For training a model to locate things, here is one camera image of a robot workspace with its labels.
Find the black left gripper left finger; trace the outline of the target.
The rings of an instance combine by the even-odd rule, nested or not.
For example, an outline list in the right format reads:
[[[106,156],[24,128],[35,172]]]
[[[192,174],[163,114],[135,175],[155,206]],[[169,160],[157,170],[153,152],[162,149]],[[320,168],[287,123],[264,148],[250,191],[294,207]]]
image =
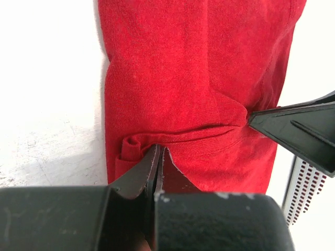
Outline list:
[[[152,240],[160,146],[105,186],[1,189],[1,250],[126,250]]]

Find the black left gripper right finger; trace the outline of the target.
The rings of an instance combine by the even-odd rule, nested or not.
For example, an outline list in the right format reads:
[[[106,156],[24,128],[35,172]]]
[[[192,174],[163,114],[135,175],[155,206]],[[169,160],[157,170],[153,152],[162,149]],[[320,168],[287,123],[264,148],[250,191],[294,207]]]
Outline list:
[[[154,200],[156,250],[294,250],[271,197],[202,192],[174,165],[169,149],[159,163]]]

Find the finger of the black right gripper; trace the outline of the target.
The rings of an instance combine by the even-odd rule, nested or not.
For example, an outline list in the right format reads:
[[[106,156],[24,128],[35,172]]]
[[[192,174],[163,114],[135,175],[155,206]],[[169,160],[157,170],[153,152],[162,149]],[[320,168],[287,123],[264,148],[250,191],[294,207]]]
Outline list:
[[[254,112],[248,125],[334,177],[334,92],[312,101]]]

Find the bright red t shirt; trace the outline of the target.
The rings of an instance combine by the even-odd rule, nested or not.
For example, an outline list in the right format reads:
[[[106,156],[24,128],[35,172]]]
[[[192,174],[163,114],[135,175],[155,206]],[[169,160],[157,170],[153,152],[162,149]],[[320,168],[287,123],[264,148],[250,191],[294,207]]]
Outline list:
[[[305,1],[99,1],[107,179],[160,144],[200,190],[265,193],[277,145],[251,113],[277,106]]]

